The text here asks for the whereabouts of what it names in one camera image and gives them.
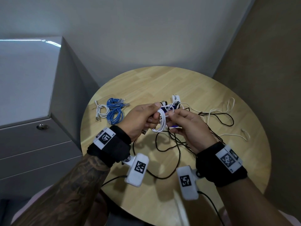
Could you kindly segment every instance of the table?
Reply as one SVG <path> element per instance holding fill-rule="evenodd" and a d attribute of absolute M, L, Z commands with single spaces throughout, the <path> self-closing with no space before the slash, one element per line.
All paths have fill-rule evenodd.
<path fill-rule="evenodd" d="M 124 109 L 127 114 L 134 106 L 157 101 L 171 103 L 171 95 L 179 95 L 182 102 L 188 103 L 199 111 L 212 108 L 226 110 L 230 97 L 235 98 L 235 106 L 230 112 L 235 124 L 232 127 L 221 125 L 217 119 L 210 117 L 209 126 L 217 134 L 232 133 L 242 135 L 245 129 L 251 136 L 245 141 L 236 136 L 222 136 L 234 151 L 242 158 L 243 165 L 250 179 L 263 193 L 271 172 L 271 153 L 265 131 L 256 115 L 249 106 L 230 89 L 217 81 L 200 73 L 175 67 L 145 67 L 125 72 L 104 84 L 91 98 L 81 124 L 81 147 L 83 154 L 94 137 L 104 127 L 109 127 L 106 119 L 95 119 L 96 105 L 105 104 L 111 97 L 125 98 L 129 107 Z M 229 119 L 221 117 L 224 122 Z M 156 133 L 149 130 L 141 135 L 136 144 L 135 152 L 149 156 L 148 169 L 155 175 L 165 177 L 175 168 L 179 152 L 177 148 L 167 152 L 159 152 L 155 148 Z M 175 143 L 165 133 L 158 136 L 158 146 L 166 149 Z M 181 149 L 180 167 L 190 165 L 195 168 L 195 159 L 185 148 Z M 128 167 L 115 163 L 106 179 L 126 175 Z M 198 188 L 206 193 L 217 209 L 223 203 L 213 183 L 206 179 L 197 181 Z M 166 180 L 158 180 L 148 173 L 145 174 L 141 187 L 126 184 L 123 178 L 108 183 L 103 191 L 117 205 L 133 216 L 153 225 L 216 225 L 219 223 L 209 201 L 200 195 L 198 200 L 185 201 L 182 198 L 177 174 Z"/>

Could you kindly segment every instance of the black wristband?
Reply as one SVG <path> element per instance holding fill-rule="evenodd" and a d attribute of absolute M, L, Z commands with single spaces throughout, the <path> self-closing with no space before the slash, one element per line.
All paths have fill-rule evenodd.
<path fill-rule="evenodd" d="M 87 150 L 89 155 L 97 156 L 108 167 L 125 160 L 131 149 L 131 139 L 121 128 L 114 125 L 110 129 L 104 128 Z"/>
<path fill-rule="evenodd" d="M 199 174 L 205 177 L 208 181 L 214 182 L 217 187 L 226 186 L 239 179 L 247 177 L 246 169 L 241 166 L 234 173 L 231 173 L 228 168 L 216 156 L 220 150 L 224 148 L 222 142 L 213 144 L 209 148 L 197 154 L 196 168 Z"/>

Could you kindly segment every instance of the brown wall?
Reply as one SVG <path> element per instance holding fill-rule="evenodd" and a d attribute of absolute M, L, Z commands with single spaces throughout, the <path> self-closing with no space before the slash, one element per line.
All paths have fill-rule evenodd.
<path fill-rule="evenodd" d="M 265 195 L 301 221 L 301 0 L 256 0 L 214 79 L 258 116 L 272 153 Z"/>

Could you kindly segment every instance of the wrist strap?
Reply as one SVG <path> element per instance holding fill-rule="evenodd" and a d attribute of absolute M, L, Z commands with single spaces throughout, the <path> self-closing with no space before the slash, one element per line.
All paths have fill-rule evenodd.
<path fill-rule="evenodd" d="M 217 187 L 226 186 L 239 179 L 247 177 L 247 171 L 242 166 L 242 160 L 222 142 L 197 154 L 196 168 L 199 174 Z"/>
<path fill-rule="evenodd" d="M 112 167 L 113 163 L 125 160 L 130 155 L 130 143 L 130 137 L 114 125 L 97 134 L 87 153 L 97 156 L 108 167 Z"/>

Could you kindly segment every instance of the person's left hand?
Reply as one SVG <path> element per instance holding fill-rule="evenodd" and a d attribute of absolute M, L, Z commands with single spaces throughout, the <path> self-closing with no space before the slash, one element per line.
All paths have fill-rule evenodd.
<path fill-rule="evenodd" d="M 134 142 L 143 129 L 156 128 L 159 123 L 160 114 L 157 112 L 161 103 L 138 105 L 133 108 L 125 118 L 117 124 Z"/>

